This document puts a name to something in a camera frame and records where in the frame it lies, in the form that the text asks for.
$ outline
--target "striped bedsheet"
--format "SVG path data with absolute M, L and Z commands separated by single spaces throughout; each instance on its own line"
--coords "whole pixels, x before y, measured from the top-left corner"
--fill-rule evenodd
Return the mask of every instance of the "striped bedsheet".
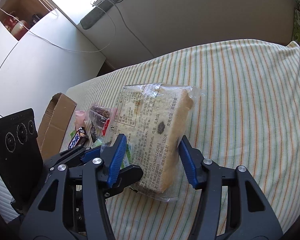
M 95 101 L 113 107 L 122 86 L 157 82 L 202 88 L 205 96 L 186 131 L 190 143 L 221 166 L 245 165 L 285 232 L 300 214 L 300 47 L 258 40 L 195 46 L 94 78 L 66 94 L 77 110 Z M 73 128 L 74 116 L 61 150 Z M 106 201 L 116 239 L 187 238 L 201 192 L 188 184 L 181 162 L 179 170 L 176 202 L 129 189 Z M 221 205 L 218 233 L 225 228 L 225 190 Z

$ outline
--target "plastic bag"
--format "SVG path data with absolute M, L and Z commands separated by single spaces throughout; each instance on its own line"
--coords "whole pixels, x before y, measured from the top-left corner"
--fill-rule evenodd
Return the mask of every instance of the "plastic bag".
M 85 127 L 84 120 L 85 120 L 85 111 L 75 111 L 75 120 L 74 120 L 74 127 L 77 131 L 80 127 Z
M 99 135 L 104 136 L 106 134 L 106 130 L 110 122 L 110 117 L 112 112 L 113 112 L 112 108 L 100 106 L 98 103 L 91 104 L 91 106 L 87 110 L 86 115 L 91 120 L 93 129 L 98 128 L 99 131 L 101 131 Z
M 101 151 L 112 146 L 119 133 L 126 135 L 133 148 L 131 164 L 139 165 L 144 173 L 133 189 L 161 201 L 177 199 L 177 147 L 198 97 L 199 90 L 190 86 L 123 87 Z

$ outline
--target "shelf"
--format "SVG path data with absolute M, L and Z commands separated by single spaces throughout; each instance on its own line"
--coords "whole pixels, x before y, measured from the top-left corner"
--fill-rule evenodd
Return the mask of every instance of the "shelf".
M 6 0 L 1 8 L 7 13 L 15 11 L 15 16 L 19 20 L 25 20 L 28 24 L 32 21 L 32 15 L 39 14 L 43 17 L 49 12 L 39 0 Z M 7 15 L 0 10 L 2 23 L 6 17 Z

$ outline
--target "white wall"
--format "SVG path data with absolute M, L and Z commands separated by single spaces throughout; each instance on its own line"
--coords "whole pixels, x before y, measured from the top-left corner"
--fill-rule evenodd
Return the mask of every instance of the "white wall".
M 241 38 L 286 45 L 291 41 L 295 0 L 125 0 L 118 4 L 127 25 L 157 57 L 178 49 Z M 120 68 L 151 59 L 125 29 L 116 8 L 108 14 L 117 33 L 102 53 Z M 99 49 L 114 35 L 104 15 L 82 33 Z

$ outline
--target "cardboard box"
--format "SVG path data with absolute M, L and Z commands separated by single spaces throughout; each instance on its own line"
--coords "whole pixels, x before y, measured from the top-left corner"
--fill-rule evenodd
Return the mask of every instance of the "cardboard box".
M 37 142 L 43 160 L 60 152 L 63 137 L 77 103 L 62 93 L 54 95 L 43 115 Z

